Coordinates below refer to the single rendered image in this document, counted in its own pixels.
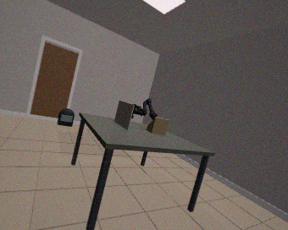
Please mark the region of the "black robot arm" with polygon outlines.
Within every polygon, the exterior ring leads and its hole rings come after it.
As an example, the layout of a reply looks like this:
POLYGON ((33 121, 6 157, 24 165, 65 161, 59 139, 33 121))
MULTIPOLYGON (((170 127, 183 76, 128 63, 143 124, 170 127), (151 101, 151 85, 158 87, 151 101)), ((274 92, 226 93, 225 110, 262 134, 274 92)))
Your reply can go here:
MULTIPOLYGON (((148 98, 147 100, 145 100, 143 102, 143 108, 141 109, 140 106, 137 106, 136 109, 139 110, 139 114, 138 115, 143 115, 145 116, 147 114, 147 105, 149 106, 149 110, 150 110, 150 117, 152 118, 152 120, 157 117, 158 115, 153 111, 152 109, 152 100, 150 98, 148 98)), ((135 110, 136 110, 135 109, 135 110)))

